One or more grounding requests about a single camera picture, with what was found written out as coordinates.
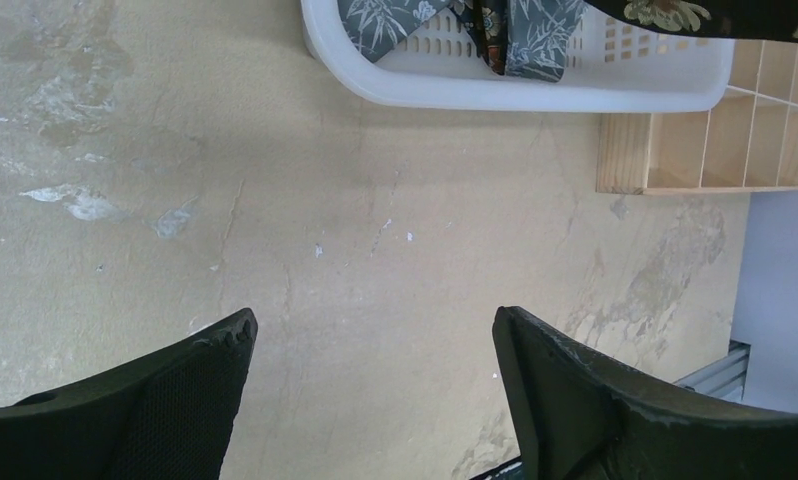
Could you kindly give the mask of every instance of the laundry basket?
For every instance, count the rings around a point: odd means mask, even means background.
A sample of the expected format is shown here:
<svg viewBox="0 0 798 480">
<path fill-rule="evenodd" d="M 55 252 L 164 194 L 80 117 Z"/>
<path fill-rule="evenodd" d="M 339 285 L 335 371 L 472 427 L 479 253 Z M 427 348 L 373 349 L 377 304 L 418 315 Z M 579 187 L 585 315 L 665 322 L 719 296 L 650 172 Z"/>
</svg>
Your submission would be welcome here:
<svg viewBox="0 0 798 480">
<path fill-rule="evenodd" d="M 375 64 L 355 49 L 336 0 L 301 0 L 311 54 L 350 90 L 384 105 L 457 110 L 692 112 L 723 95 L 734 41 L 649 32 L 588 7 L 557 84 L 501 77 L 449 9 Z"/>
</svg>

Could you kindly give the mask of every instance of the black floral fabric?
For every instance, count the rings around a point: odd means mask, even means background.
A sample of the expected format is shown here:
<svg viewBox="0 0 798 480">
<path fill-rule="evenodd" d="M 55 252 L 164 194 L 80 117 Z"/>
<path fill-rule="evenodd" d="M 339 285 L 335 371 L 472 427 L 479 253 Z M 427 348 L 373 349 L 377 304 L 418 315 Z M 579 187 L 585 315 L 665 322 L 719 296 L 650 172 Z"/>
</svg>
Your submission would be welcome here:
<svg viewBox="0 0 798 480">
<path fill-rule="evenodd" d="M 798 0 L 585 0 L 622 22 L 692 37 L 798 43 Z"/>
<path fill-rule="evenodd" d="M 505 74 L 508 0 L 454 0 L 449 9 L 467 29 L 491 70 Z"/>
</svg>

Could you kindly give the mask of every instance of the floor crack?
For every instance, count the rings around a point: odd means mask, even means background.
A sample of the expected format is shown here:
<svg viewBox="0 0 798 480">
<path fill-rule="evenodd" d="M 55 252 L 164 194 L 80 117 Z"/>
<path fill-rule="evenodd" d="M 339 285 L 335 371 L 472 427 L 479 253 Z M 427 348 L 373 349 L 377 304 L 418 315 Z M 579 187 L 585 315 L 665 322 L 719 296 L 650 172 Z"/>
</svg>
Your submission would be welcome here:
<svg viewBox="0 0 798 480">
<path fill-rule="evenodd" d="M 234 227 L 234 219 L 237 216 L 237 207 L 240 205 L 240 197 L 243 196 L 243 185 L 246 184 L 246 180 L 240 180 L 240 186 L 237 187 L 237 194 L 234 195 L 234 200 L 231 202 L 231 210 L 228 212 L 228 225 L 225 226 L 225 231 L 222 234 L 222 241 L 220 242 L 219 248 L 219 273 L 222 275 L 222 280 L 220 281 L 219 285 L 219 298 L 217 300 L 217 306 L 219 308 L 219 314 L 225 315 L 225 312 L 222 309 L 222 297 L 225 295 L 225 287 L 226 287 L 226 278 L 227 275 L 226 269 L 228 267 L 228 262 L 225 260 L 225 245 L 228 243 L 228 237 L 231 235 L 231 229 Z"/>
<path fill-rule="evenodd" d="M 290 267 L 285 263 L 282 265 L 284 268 L 284 277 L 286 279 L 285 289 L 284 289 L 284 320 L 290 320 L 290 310 L 292 309 L 293 304 L 293 287 L 290 283 Z"/>
<path fill-rule="evenodd" d="M 387 222 L 378 229 L 378 233 L 375 234 L 375 240 L 373 240 L 373 248 L 370 250 L 370 257 L 375 255 L 375 249 L 378 248 L 378 241 L 381 240 L 381 234 L 384 233 L 384 230 L 387 229 L 391 223 L 393 223 L 393 219 L 388 218 Z"/>
</svg>

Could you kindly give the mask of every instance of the bamboo leaf pattern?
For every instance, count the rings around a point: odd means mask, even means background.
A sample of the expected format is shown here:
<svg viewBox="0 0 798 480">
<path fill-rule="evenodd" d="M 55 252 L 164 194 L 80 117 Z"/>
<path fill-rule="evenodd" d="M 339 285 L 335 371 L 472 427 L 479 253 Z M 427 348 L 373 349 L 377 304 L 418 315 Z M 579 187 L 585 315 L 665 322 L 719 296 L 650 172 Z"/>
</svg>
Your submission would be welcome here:
<svg viewBox="0 0 798 480">
<path fill-rule="evenodd" d="M 582 0 L 510 0 L 505 74 L 558 82 L 567 43 L 581 21 Z"/>
<path fill-rule="evenodd" d="M 337 0 L 352 43 L 375 62 L 450 0 Z"/>
</svg>

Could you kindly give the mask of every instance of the wooden cubby organizer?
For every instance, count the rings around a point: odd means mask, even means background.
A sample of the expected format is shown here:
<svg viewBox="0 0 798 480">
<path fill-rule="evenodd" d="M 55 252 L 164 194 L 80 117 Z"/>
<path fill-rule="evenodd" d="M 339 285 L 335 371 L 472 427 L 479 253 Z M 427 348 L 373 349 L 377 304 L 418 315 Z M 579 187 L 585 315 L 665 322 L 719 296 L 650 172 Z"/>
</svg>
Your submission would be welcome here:
<svg viewBox="0 0 798 480">
<path fill-rule="evenodd" d="M 602 116 L 596 191 L 798 189 L 798 45 L 739 40 L 708 112 Z"/>
</svg>

